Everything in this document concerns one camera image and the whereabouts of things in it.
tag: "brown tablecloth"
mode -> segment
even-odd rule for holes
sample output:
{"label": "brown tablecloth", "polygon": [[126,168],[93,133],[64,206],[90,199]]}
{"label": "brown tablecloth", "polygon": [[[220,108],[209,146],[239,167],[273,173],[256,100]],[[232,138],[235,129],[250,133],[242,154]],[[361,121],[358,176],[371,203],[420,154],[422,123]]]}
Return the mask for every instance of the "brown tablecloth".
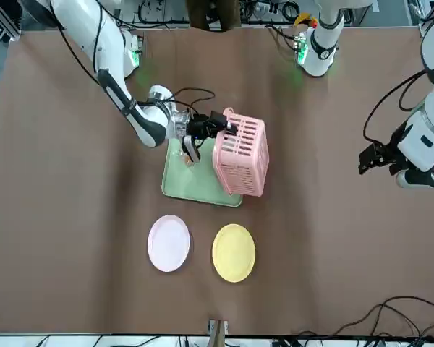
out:
{"label": "brown tablecloth", "polygon": [[[265,29],[146,38],[143,68],[129,79],[134,96],[152,83],[205,87],[217,98],[201,111],[231,106],[265,120],[264,195],[236,209],[164,197],[166,145],[140,144],[58,33],[24,34],[0,86],[0,331],[193,334],[222,318],[233,334],[327,335],[388,296],[434,300],[434,191],[400,189],[386,168],[357,171],[369,111],[422,68],[417,28],[345,30],[322,79],[295,69]],[[422,79],[405,103],[429,90]],[[405,120],[397,98],[371,121],[382,141]],[[165,214],[180,216],[193,240],[169,274],[146,252]],[[256,243],[255,268],[239,284],[219,278],[210,260],[228,223]],[[396,307],[434,322],[430,307]],[[383,316],[378,330],[410,334],[393,312]],[[367,335],[371,324],[344,333]]]}

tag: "pink plastic basket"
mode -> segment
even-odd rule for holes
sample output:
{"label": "pink plastic basket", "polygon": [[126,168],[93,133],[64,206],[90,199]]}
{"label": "pink plastic basket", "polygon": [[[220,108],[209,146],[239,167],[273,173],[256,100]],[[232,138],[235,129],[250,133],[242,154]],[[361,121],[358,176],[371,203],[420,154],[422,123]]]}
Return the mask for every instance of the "pink plastic basket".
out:
{"label": "pink plastic basket", "polygon": [[238,132],[217,134],[212,155],[214,170],[227,193],[259,197],[269,161],[265,123],[235,114],[232,108],[226,108],[224,115],[238,126]]}

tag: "light green tray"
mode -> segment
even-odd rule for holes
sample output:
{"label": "light green tray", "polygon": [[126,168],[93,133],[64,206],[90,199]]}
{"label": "light green tray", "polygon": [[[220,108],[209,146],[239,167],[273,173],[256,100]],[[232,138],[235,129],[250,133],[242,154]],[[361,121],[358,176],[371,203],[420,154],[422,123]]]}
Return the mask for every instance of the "light green tray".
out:
{"label": "light green tray", "polygon": [[227,194],[212,166],[214,139],[207,139],[200,148],[201,161],[187,166],[180,155],[177,139],[169,140],[162,192],[167,197],[207,202],[214,205],[238,207],[243,200],[239,194]]}

